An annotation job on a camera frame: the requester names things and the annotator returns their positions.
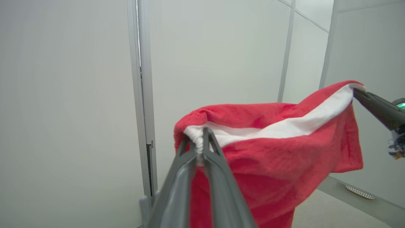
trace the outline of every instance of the floor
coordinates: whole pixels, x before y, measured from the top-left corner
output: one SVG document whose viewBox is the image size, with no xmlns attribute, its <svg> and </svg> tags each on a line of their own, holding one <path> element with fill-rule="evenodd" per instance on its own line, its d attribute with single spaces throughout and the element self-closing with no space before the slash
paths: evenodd
<svg viewBox="0 0 405 228">
<path fill-rule="evenodd" d="M 303 204 L 296 208 L 292 228 L 325 227 L 390 228 L 353 206 L 320 190 L 315 190 Z"/>
</svg>

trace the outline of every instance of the red towel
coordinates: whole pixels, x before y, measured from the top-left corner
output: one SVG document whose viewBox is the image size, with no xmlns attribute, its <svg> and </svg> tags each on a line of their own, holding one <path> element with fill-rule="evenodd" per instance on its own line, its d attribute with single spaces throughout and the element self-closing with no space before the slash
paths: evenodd
<svg viewBox="0 0 405 228">
<path fill-rule="evenodd" d="M 202 147 L 210 127 L 261 228 L 290 228 L 294 208 L 331 172 L 363 167 L 353 113 L 356 81 L 321 89 L 299 104 L 212 105 L 192 111 L 175 126 Z M 202 169 L 192 182 L 191 227 L 211 227 L 209 184 Z"/>
</svg>

